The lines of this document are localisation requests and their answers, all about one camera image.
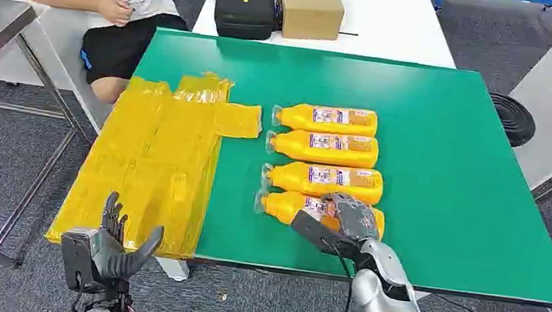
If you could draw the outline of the person's hand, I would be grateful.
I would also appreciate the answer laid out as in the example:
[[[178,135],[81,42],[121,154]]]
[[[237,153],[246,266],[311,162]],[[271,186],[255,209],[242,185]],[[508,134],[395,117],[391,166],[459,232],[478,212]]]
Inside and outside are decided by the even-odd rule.
[[[117,27],[124,27],[133,13],[132,6],[123,0],[97,0],[96,9],[105,20]]]

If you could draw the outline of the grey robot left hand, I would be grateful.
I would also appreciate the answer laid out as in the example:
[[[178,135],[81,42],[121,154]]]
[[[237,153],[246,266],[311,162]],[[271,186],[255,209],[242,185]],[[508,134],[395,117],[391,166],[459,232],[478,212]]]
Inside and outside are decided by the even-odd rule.
[[[120,214],[122,203],[119,203],[119,193],[109,194],[104,211],[102,212],[101,226],[94,237],[95,253],[92,253],[98,274],[106,279],[130,279],[154,256],[164,235],[164,226],[157,225],[152,229],[140,247],[133,252],[126,252],[124,234],[128,216]]]

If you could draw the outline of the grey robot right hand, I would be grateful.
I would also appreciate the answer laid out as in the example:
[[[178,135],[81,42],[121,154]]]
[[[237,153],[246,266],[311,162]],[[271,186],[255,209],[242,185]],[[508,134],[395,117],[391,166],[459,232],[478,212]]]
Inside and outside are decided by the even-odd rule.
[[[338,231],[344,236],[357,242],[383,239],[383,211],[346,193],[328,193],[320,198],[327,205],[327,215],[338,220]]]

